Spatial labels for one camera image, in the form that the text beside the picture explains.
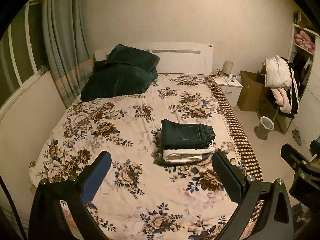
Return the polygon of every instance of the shelf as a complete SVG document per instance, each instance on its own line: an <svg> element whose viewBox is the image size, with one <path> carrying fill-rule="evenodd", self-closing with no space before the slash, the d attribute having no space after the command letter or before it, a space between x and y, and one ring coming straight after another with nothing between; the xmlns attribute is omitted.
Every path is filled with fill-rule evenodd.
<svg viewBox="0 0 320 240"><path fill-rule="evenodd" d="M315 35L315 36L319 37L319 34L313 32L312 30L309 30L309 29L307 29L307 28L302 28L300 25L297 25L297 24L293 24L293 26L295 26L295 27L297 27L297 28L299 28L299 29L301 29L301 30L304 30L304 31L306 31L306 32L308 32L308 33L310 33L310 34L312 34L312 35Z"/></svg>
<svg viewBox="0 0 320 240"><path fill-rule="evenodd" d="M303 47L299 46L298 44L295 44L295 43L294 43L294 46L297 46L298 48L303 49L303 50L304 50L304 51L306 51L308 54L310 54L310 55L312 55L312 56L313 56L313 54L312 54L310 51L308 51L307 49L305 49L305 48L303 48Z"/></svg>

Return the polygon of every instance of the nightstand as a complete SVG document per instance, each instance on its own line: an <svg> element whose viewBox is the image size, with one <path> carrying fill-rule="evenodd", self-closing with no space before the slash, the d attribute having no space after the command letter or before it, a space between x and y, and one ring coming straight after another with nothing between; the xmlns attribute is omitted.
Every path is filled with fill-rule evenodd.
<svg viewBox="0 0 320 240"><path fill-rule="evenodd" d="M221 88L221 91L226 96L226 99L228 100L229 104L232 107L235 107L238 102L238 98L242 89L242 85L235 80L234 82L231 82L231 78L224 79L224 77L218 77L213 78L213 80L217 83L217 85Z"/></svg>

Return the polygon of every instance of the bedding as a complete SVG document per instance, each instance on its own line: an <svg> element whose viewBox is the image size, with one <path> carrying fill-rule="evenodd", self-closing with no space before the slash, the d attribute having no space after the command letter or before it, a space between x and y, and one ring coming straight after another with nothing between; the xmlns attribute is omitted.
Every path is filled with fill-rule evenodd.
<svg viewBox="0 0 320 240"><path fill-rule="evenodd" d="M210 76L160 74L144 94L78 98L65 112L29 175L37 186L80 173L102 150L112 166L87 204L111 239L214 239L231 217L231 202L211 159L175 167L154 164L161 120L213 127L214 147L245 174L262 174L247 137L225 96ZM66 203L61 201L68 215ZM246 231L252 230L259 202Z"/></svg>
<svg viewBox="0 0 320 240"><path fill-rule="evenodd" d="M160 58L148 51L118 44L105 65L95 65L95 72L81 92L81 100L140 94L147 91L157 77Z"/></svg>

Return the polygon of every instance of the jeans back pocket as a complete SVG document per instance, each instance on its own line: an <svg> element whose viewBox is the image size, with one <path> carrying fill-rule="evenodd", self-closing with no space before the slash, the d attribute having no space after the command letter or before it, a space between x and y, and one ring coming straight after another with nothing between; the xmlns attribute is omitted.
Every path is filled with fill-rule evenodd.
<svg viewBox="0 0 320 240"><path fill-rule="evenodd" d="M181 127L179 130L179 136L182 140L201 140L199 126L197 124Z"/></svg>

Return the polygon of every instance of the beige floor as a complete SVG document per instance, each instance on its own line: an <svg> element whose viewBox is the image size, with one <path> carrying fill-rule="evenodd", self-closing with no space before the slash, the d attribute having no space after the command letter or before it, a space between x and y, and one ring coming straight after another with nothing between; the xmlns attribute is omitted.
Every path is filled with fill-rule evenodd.
<svg viewBox="0 0 320 240"><path fill-rule="evenodd" d="M289 190L293 182L294 171L281 158L280 150L282 145L289 143L306 157L308 155L308 153L306 153L308 148L305 143L300 147L293 139L292 130L295 129L295 125L292 123L289 131L285 135L274 130L269 133L267 140L260 140L253 131L254 127L259 124L259 118L256 112L241 112L237 106L234 108L234 111L257 156L262 169L263 180L273 182L275 179L281 178L284 180L287 190ZM298 203L290 194L289 199L291 205Z"/></svg>

